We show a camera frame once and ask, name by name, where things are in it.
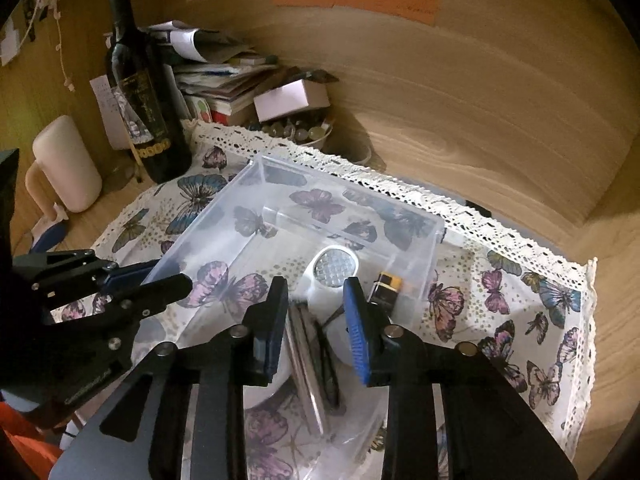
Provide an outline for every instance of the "metal bolt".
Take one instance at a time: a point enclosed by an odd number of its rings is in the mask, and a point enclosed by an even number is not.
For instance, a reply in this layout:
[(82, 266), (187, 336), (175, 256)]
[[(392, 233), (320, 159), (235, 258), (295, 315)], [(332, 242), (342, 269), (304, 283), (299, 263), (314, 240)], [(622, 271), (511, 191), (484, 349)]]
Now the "metal bolt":
[(473, 357), (478, 353), (478, 347), (474, 345), (471, 341), (462, 341), (456, 345), (456, 349), (462, 355), (466, 355), (467, 357)]
[(241, 338), (246, 337), (249, 333), (249, 329), (244, 325), (235, 325), (229, 329), (231, 337)]
[(168, 341), (164, 341), (159, 345), (156, 345), (154, 348), (154, 352), (160, 357), (165, 357), (170, 355), (175, 350), (175, 345), (173, 343), (169, 343)]
[(121, 344), (122, 341), (119, 337), (112, 337), (111, 339), (109, 339), (109, 350), (117, 350), (118, 348), (120, 348)]
[(396, 337), (402, 337), (402, 334), (404, 334), (404, 328), (399, 325), (385, 326), (385, 335), (387, 337), (395, 339)]

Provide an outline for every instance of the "butterfly print tablecloth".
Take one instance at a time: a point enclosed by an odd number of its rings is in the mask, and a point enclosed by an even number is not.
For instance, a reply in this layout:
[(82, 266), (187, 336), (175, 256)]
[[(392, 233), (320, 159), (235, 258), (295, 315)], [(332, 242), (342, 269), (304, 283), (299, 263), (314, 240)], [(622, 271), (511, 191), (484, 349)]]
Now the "butterfly print tablecloth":
[[(98, 239), (94, 246), (97, 256), (121, 265), (161, 257), (247, 163), (244, 156), (214, 141), (198, 137), (192, 145), (194, 159), (188, 173), (142, 193)], [(290, 197), (321, 222), (341, 213), (324, 190), (300, 189)], [(401, 249), (412, 237), (420, 236), (420, 225), (412, 219), (393, 220), (389, 212), (376, 210), (375, 205), (370, 208), (370, 218), (352, 222), (344, 231), (364, 240), (386, 237)], [(234, 216), (236, 230), (242, 235), (277, 240), (273, 227), (252, 211), (236, 208)], [(357, 249), (352, 238), (338, 237), (336, 242), (350, 243)], [(133, 361), (137, 363), (158, 342), (178, 341), (181, 336), (184, 340), (186, 326), (206, 301), (215, 298), (232, 306), (241, 317), (244, 308), (264, 297), (274, 275), (295, 280), (305, 266), (306, 262), (292, 256), (279, 268), (230, 276), (224, 262), (210, 262), (198, 271), (190, 296), (142, 322)], [(584, 406), (578, 411), (576, 405), (575, 391), (581, 379), (574, 373), (586, 358), (585, 299), (584, 291), (561, 285), (449, 229), (437, 249), (433, 281), (423, 293), (424, 311), (417, 333), (424, 341), (451, 347), (459, 341), (475, 342), (571, 454), (586, 411)], [(66, 306), (57, 312), (57, 318), (74, 319), (103, 311), (104, 300), (96, 296)], [(323, 443), (306, 430), (290, 381), (271, 399), (248, 410), (245, 419), (249, 478), (313, 478), (307, 475)], [(445, 475), (442, 427), (438, 443)], [(381, 428), (359, 469), (361, 477), (379, 478), (376, 468), (382, 464), (383, 447)]]

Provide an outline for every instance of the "small cardboard box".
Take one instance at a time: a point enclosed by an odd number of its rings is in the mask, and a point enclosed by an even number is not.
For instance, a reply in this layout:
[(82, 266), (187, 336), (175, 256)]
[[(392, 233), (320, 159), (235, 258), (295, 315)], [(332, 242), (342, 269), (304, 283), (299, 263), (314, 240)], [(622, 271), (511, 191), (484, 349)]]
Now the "small cardboard box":
[(263, 122), (304, 110), (326, 108), (329, 97), (322, 83), (299, 80), (256, 96), (254, 104), (258, 119)]

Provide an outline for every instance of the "wine bottle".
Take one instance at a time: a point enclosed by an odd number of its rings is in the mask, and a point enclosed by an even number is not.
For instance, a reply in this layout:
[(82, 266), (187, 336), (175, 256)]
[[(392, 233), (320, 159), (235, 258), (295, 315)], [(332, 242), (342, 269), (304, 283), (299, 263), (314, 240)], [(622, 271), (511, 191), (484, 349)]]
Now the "wine bottle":
[(191, 152), (151, 38), (138, 30), (130, 0), (109, 0), (115, 28), (113, 93), (136, 151), (157, 184), (184, 174)]

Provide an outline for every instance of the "transparent plastic bin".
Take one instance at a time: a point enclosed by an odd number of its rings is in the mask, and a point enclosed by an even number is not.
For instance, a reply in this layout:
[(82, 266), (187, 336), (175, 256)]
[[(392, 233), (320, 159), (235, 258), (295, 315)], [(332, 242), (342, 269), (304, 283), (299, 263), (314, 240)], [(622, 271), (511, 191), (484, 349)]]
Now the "transparent plastic bin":
[[(402, 279), (391, 319), (415, 330), (443, 232), (441, 218), (418, 208), (327, 173), (257, 155), (146, 281), (178, 271), (194, 281), (191, 295), (178, 304), (196, 313), (176, 342), (192, 346), (241, 322), (248, 305), (264, 298), (273, 276), (284, 276), (294, 293), (309, 262), (323, 248), (342, 245), (358, 258), (357, 276), (366, 296), (380, 272)], [(338, 299), (318, 311), (310, 300), (309, 309), (323, 322), (340, 304)], [(280, 366), (287, 367), (284, 347), (283, 354)], [(344, 377), (340, 390), (346, 409), (330, 417), (331, 436), (314, 464), (299, 471), (300, 478), (346, 478), (384, 418), (386, 388), (364, 388), (348, 365), (338, 362), (337, 371)], [(245, 407), (274, 394), (288, 375), (274, 378), (268, 388), (245, 388)]]

